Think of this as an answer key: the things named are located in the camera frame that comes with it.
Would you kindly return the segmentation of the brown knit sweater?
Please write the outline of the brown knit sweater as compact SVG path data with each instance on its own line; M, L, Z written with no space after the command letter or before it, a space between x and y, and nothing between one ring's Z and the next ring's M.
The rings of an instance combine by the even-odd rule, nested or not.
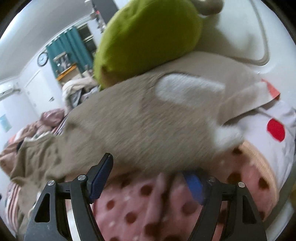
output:
M193 170L243 142L218 123L224 85L185 73L144 74L99 92L69 113L63 133L24 142L11 179L28 219L49 180L87 172L105 153L113 175Z

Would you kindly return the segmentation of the pink polka dot blanket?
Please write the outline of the pink polka dot blanket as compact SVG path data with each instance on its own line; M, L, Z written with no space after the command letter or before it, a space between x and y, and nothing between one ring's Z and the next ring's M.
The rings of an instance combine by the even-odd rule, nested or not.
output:
M262 219L278 201L274 175L249 142L220 154L207 170L224 183L244 182ZM119 176L91 208L105 240L187 240L202 209L181 174L163 173Z

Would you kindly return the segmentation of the pink quilt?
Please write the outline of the pink quilt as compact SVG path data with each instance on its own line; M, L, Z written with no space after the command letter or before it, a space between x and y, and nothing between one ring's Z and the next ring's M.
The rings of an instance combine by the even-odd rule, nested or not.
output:
M37 138L43 133L55 131L62 123L64 116L64 109L61 108L45 111L38 121L28 124L10 138L8 144L1 151L1 169L4 173L9 176L12 172L16 164L16 147L20 142L25 138Z

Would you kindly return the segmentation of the white pillow red dots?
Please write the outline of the white pillow red dots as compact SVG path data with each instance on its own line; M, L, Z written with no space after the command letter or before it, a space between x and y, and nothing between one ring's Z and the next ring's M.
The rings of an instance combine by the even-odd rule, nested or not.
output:
M226 122L238 127L244 137L241 148L269 185L281 189L287 180L295 153L295 110L281 100Z

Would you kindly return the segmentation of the striped bed sheet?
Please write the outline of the striped bed sheet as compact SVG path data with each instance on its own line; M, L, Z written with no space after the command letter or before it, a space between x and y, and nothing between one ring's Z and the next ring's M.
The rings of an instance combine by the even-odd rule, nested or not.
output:
M18 213L19 213L19 192L21 187L16 183L11 182L8 186L6 193L6 204L4 208L4 214L9 228L13 232L17 232L19 228Z

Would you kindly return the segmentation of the pink ribbed pillow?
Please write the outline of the pink ribbed pillow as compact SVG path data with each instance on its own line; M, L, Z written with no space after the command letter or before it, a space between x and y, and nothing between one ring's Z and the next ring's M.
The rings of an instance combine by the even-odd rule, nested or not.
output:
M249 112L279 98L280 92L243 63L221 55L191 52L152 69L151 72L184 72L219 82L225 86L220 101L218 123Z

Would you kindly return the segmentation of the teal curtain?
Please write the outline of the teal curtain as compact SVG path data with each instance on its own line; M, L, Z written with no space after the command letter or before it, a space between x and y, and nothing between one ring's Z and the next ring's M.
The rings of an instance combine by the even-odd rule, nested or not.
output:
M62 71L54 62L54 58L66 52L70 63L76 63L79 71L83 73L85 66L93 68L93 57L87 50L76 27L70 27L62 32L58 37L46 45L46 51L50 60L51 68L55 78Z

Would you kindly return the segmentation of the green plush pillow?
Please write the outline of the green plush pillow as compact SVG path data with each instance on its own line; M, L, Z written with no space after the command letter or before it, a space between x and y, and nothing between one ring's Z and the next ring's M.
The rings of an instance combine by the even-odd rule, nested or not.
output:
M93 71L102 88L193 51L202 18L192 1L129 1L107 24Z

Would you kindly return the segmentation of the wall air conditioner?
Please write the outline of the wall air conditioner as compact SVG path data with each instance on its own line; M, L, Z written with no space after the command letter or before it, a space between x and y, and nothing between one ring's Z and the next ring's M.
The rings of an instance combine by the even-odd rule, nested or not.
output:
M19 93L21 90L12 82L5 82L0 85L0 101L11 96L14 93Z

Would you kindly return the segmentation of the round wall clock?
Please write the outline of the round wall clock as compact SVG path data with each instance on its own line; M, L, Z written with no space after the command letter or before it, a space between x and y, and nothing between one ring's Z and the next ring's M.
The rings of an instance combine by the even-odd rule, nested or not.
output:
M46 65L48 62L48 53L46 51L42 52L38 57L37 57L37 65L39 67L43 67Z

